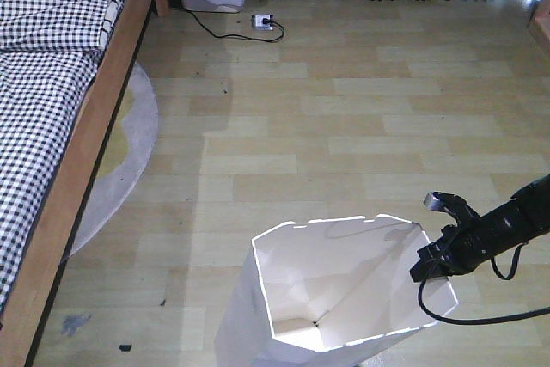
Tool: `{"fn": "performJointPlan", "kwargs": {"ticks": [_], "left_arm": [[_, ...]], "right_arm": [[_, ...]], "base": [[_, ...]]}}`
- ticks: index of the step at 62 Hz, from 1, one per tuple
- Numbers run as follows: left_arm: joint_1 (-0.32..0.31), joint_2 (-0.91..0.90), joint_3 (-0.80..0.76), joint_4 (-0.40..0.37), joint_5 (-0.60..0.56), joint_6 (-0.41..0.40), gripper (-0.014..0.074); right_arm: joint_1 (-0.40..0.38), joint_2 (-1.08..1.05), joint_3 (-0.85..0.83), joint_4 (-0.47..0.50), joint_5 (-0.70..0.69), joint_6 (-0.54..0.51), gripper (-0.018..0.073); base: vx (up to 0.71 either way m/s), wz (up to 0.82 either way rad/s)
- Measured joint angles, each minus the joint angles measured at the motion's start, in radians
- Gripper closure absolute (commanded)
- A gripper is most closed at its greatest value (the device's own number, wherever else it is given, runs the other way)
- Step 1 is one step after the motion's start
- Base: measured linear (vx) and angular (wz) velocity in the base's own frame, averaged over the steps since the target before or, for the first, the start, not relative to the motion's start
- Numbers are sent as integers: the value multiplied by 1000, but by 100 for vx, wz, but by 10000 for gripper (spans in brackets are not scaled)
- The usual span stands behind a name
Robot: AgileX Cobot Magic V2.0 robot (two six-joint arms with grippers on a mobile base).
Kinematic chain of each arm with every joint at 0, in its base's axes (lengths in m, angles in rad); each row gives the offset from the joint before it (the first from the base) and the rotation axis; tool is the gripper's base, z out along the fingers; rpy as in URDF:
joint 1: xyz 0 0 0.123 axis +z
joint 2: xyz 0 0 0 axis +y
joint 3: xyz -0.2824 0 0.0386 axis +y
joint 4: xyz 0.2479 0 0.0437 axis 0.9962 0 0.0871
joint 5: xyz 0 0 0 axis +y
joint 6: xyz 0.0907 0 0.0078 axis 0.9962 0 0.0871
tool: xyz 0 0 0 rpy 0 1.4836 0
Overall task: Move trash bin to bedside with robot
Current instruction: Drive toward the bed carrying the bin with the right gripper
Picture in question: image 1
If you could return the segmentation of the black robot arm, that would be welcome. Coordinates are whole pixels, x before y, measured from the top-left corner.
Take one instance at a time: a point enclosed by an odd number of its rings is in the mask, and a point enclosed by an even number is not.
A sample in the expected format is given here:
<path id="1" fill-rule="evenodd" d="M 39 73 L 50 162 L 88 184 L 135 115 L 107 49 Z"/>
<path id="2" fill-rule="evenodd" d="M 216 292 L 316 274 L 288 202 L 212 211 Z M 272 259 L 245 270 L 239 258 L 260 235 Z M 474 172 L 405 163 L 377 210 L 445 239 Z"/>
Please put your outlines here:
<path id="1" fill-rule="evenodd" d="M 456 224 L 443 227 L 439 239 L 418 251 L 419 261 L 410 270 L 414 282 L 468 274 L 482 262 L 549 232 L 548 176 L 521 188 L 483 216 L 451 193 L 430 192 L 424 204 L 448 213 Z"/>

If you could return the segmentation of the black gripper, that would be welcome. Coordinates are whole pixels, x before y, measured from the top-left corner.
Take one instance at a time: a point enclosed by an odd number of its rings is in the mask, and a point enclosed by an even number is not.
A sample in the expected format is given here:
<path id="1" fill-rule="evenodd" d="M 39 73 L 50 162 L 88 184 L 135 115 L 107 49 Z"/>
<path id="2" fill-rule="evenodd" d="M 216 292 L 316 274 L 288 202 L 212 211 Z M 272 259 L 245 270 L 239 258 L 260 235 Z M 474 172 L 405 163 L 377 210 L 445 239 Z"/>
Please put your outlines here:
<path id="1" fill-rule="evenodd" d="M 492 258 L 489 247 L 483 247 L 474 233 L 481 224 L 480 215 L 458 195 L 442 194 L 441 199 L 455 224 L 444 226 L 439 239 L 417 251 L 419 260 L 410 269 L 413 282 L 465 275 Z"/>

